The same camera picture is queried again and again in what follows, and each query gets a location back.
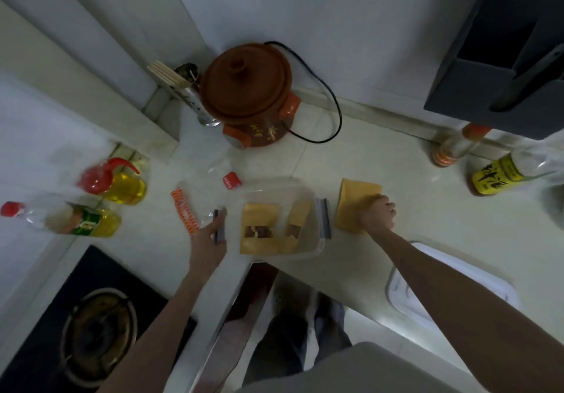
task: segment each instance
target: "leg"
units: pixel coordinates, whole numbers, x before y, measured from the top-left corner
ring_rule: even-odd
[[[278,274],[272,300],[275,316],[251,357],[243,386],[303,371],[307,347],[304,314],[310,295],[309,286],[289,275]]]
[[[243,386],[267,378],[287,377],[303,371],[307,322],[290,312],[275,316],[250,359]]]
[[[343,330],[345,325],[343,304],[319,293],[318,310],[315,313],[314,324],[315,336],[319,344],[315,364],[327,356],[351,346],[349,336]]]

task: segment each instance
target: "gas stove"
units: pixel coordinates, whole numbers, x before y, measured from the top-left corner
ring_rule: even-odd
[[[89,247],[0,377],[0,391],[95,391],[166,303]],[[190,318],[177,358],[195,326]]]

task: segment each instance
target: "gray knife holder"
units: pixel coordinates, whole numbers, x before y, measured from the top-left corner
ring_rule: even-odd
[[[563,62],[509,110],[492,103],[513,78],[564,43],[564,0],[479,0],[435,77],[425,109],[543,139],[564,128]]]

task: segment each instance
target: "black power cord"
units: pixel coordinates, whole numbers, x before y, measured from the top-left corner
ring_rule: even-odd
[[[292,133],[295,137],[299,137],[300,139],[303,139],[306,142],[310,142],[312,144],[324,144],[325,142],[329,142],[330,140],[335,139],[335,137],[341,131],[341,127],[343,126],[343,114],[341,112],[341,106],[339,106],[339,102],[337,102],[337,97],[335,96],[335,93],[333,93],[333,90],[331,90],[331,88],[327,85],[327,83],[325,83],[320,77],[317,76],[317,74],[314,73],[314,71],[311,70],[311,68],[309,66],[307,66],[307,63],[304,62],[304,60],[295,51],[293,51],[291,48],[289,48],[285,44],[279,43],[278,41],[266,41],[264,43],[264,45],[265,46],[282,47],[284,50],[293,54],[293,56],[298,60],[298,62],[300,62],[304,66],[304,68],[307,69],[307,71],[311,75],[313,75],[315,78],[317,78],[317,80],[325,86],[325,88],[329,91],[329,93],[331,93],[331,96],[333,96],[333,100],[335,101],[335,105],[337,107],[337,112],[339,113],[339,127],[337,127],[337,131],[335,132],[335,134],[333,134],[333,136],[331,136],[330,138],[328,138],[326,140],[322,140],[322,141],[313,141],[311,139],[307,139],[306,137],[298,135],[298,133],[292,132],[288,127],[286,127],[286,125],[284,123],[282,123],[282,125],[286,128],[286,130],[288,130],[290,133]]]

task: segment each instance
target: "seasoning bottle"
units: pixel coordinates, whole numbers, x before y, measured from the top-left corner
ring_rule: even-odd
[[[147,192],[145,181],[136,175],[123,171],[114,172],[126,166],[139,175],[139,170],[123,158],[111,158],[85,170],[77,185],[89,194],[100,196],[119,204],[137,204]]]
[[[562,171],[563,155],[560,149],[540,145],[517,149],[470,175],[470,191],[478,196],[493,196],[538,177]]]
[[[490,127],[468,123],[433,150],[433,162],[439,167],[450,166],[472,151],[490,130]]]
[[[121,225],[121,218],[111,210],[70,203],[55,194],[44,194],[30,203],[6,202],[0,215],[24,219],[53,233],[75,236],[110,237]]]

